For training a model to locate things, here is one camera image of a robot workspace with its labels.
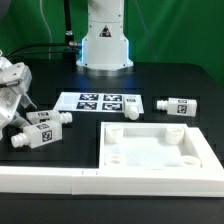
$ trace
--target white plastic holder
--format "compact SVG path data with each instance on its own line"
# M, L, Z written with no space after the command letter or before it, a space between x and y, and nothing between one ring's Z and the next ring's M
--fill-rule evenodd
M57 110L46 110L26 113L27 119L32 124L38 124L49 120L54 120L60 124L72 122L72 114L69 112L59 113Z
M108 125L106 127L106 141L110 144L120 143L123 134L124 128L121 125Z
M131 120L137 120L139 117L139 103L136 96L124 96L124 115Z
M28 145L30 148L36 148L61 139L61 124L51 120L24 127L23 133L13 136L11 141L15 148L22 147L24 145Z
M169 98L168 101L157 101L157 109L166 110L167 114L195 117L197 111L197 101Z
M181 126L168 126L166 129L166 142L178 145L183 142L184 128Z

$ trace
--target green backdrop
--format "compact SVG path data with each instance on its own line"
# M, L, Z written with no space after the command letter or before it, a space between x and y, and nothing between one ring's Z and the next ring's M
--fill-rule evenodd
M158 62L200 65L224 86L223 0L138 1ZM74 36L80 41L87 32L87 0L70 0L70 4ZM43 0L43 9L53 42L63 42L63 0ZM134 0L125 2L124 33L133 61L154 62ZM12 0L0 21L0 49L6 54L24 44L48 41L39 0Z

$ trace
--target plastic part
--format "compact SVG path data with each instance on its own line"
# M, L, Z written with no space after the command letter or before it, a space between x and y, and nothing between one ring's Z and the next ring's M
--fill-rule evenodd
M15 148L23 145L35 148L60 139L62 139L62 126L51 120L24 127L23 133L13 136L11 141Z
M69 112L61 113L60 118L63 124L72 122L72 114Z
M107 167L124 167L127 166L127 159L119 154L107 156L105 158L105 166Z
M120 125L108 125L106 127L106 141L108 143L120 143L123 139L124 128Z
M139 103L136 96L124 96L124 115L131 120L139 117Z
M60 124L67 124L72 122L71 113L59 113L57 110L29 112L26 114L26 117L32 124L38 124L47 120L55 120Z
M19 133L18 135L13 136L11 138L11 141L12 141L12 145L15 148L22 147L23 145L28 145L29 143L28 136L23 133Z
M169 126L166 129L166 142L172 145L178 145L183 142L184 129L181 126Z
M169 98L168 101L157 101L157 109L167 110L167 114L195 117L197 111L197 101Z
M186 155L186 156L182 156L180 158L180 165L183 167L195 168L195 167L201 166L201 161L200 161L200 159L198 159L194 156Z

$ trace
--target black table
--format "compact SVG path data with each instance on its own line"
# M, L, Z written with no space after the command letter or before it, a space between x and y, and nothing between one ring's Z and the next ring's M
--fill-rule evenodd
M29 94L38 110L53 109L61 92L140 94L144 115L134 122L186 123L199 127L215 154L224 160L224 90L201 68L190 64L139 63L119 77L91 77L61 61L26 61L32 72ZM157 100L196 99L196 117L157 111ZM0 165L97 168L101 121L127 121L123 114L72 112L63 126L63 140L30 150L14 149L7 127L0 147ZM2 223L223 223L221 198L72 196L0 194Z

